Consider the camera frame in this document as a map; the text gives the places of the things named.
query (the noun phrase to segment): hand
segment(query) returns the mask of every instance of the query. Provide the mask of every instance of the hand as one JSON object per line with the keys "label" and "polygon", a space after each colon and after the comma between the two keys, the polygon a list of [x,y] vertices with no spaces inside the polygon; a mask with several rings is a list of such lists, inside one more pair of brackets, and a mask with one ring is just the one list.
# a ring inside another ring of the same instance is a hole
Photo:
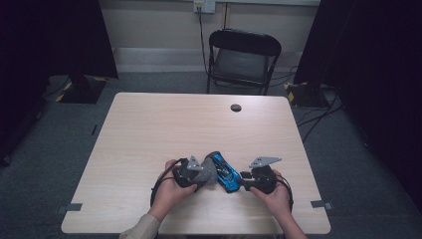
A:
{"label": "hand", "polygon": [[[277,170],[273,169],[273,171],[278,177],[282,176],[282,174]],[[276,189],[274,189],[274,191],[270,194],[265,194],[255,187],[251,187],[251,192],[267,205],[267,208],[279,222],[286,238],[307,238],[304,231],[292,215],[289,205],[290,195],[288,189],[282,183],[277,182]]]}
{"label": "hand", "polygon": [[[171,159],[165,163],[165,169],[169,168],[176,160]],[[170,210],[177,205],[183,198],[192,194],[197,185],[191,185],[189,187],[180,187],[177,182],[174,180],[173,172],[170,170],[163,177],[169,178],[161,182],[161,185],[158,187],[158,190],[155,194],[154,203],[149,209],[148,214],[154,216],[158,221],[162,222],[164,217],[170,212]]]}
{"label": "hand", "polygon": [[[273,169],[273,171],[278,177],[282,176],[277,170]],[[267,208],[271,213],[273,213],[273,215],[283,216],[291,214],[289,206],[289,192],[282,183],[277,182],[276,189],[274,189],[274,191],[270,194],[265,194],[255,187],[251,187],[251,192],[267,205]]]}

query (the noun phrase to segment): wooden table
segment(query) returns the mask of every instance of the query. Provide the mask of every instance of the wooden table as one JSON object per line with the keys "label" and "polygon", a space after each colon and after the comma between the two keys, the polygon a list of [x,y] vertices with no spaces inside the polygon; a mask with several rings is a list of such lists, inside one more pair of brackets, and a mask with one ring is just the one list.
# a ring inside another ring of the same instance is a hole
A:
{"label": "wooden table", "polygon": [[[242,110],[231,111],[238,104]],[[114,98],[68,211],[65,233],[120,233],[149,209],[151,187],[169,159],[205,156],[219,150],[237,170],[248,171],[257,156],[273,163],[289,181],[293,214],[307,234],[330,225],[287,99],[262,96],[120,93]],[[219,185],[183,200],[161,224],[161,234],[282,233],[265,205],[242,187]]]}

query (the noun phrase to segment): black round object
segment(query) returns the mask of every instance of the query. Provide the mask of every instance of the black round object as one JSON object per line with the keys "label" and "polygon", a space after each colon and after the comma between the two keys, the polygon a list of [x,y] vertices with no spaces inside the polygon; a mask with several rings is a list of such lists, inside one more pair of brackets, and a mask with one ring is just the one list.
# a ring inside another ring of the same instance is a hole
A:
{"label": "black round object", "polygon": [[241,111],[242,110],[242,107],[241,106],[239,106],[239,105],[237,105],[237,104],[233,104],[231,107],[230,107],[230,109],[232,110],[232,112],[239,112],[239,111]]}

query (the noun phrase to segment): chair backrest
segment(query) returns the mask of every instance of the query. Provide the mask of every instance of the chair backrest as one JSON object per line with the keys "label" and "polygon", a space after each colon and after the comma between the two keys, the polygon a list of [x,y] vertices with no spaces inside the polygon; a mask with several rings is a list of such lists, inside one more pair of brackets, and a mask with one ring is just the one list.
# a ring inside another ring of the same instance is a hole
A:
{"label": "chair backrest", "polygon": [[212,47],[216,47],[276,58],[282,52],[282,45],[272,36],[234,29],[213,32],[209,38],[209,45],[211,52]]}

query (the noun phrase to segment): sleeve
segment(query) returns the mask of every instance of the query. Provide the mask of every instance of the sleeve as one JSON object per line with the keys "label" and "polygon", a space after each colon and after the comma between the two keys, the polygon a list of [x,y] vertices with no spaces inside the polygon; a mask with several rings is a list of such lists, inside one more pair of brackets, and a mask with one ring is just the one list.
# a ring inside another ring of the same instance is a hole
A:
{"label": "sleeve", "polygon": [[119,239],[153,239],[160,226],[160,222],[152,215],[143,215],[137,224],[120,233]]}

